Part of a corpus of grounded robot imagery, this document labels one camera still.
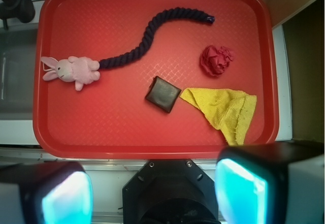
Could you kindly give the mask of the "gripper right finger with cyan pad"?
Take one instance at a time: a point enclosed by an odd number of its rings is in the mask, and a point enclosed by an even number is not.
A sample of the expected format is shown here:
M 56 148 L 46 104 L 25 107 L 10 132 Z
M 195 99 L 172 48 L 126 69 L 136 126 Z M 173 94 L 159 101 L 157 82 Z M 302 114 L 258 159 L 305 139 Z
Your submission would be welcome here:
M 324 223 L 324 144 L 228 146 L 215 193 L 227 223 Z

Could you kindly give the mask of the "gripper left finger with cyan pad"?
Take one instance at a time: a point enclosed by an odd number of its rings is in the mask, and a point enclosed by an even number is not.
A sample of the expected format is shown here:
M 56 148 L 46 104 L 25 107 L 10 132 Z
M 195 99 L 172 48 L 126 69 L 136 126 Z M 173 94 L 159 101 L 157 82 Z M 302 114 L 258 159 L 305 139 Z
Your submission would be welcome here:
M 1 166 L 1 223 L 91 223 L 93 190 L 77 162 Z

